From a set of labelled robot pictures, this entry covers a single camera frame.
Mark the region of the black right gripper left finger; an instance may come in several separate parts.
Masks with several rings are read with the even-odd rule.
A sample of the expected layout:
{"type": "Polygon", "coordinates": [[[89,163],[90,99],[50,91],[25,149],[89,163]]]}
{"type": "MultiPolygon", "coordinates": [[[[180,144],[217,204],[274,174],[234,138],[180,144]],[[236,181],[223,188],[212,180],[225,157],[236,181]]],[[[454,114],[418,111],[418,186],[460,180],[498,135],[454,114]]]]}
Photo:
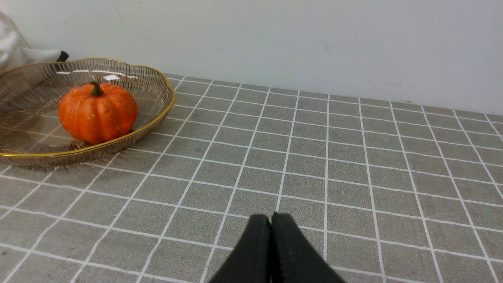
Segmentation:
{"type": "Polygon", "coordinates": [[[211,283],[268,283],[271,225],[266,215],[253,214],[244,232],[211,283]]]}

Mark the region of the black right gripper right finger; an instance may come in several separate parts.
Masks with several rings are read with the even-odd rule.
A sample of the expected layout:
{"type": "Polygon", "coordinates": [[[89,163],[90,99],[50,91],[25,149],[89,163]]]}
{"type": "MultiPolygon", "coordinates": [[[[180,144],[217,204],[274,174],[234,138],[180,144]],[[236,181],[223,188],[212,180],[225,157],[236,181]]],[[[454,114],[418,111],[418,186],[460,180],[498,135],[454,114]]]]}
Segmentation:
{"type": "Polygon", "coordinates": [[[272,216],[272,283],[343,283],[287,213],[272,216]]]}

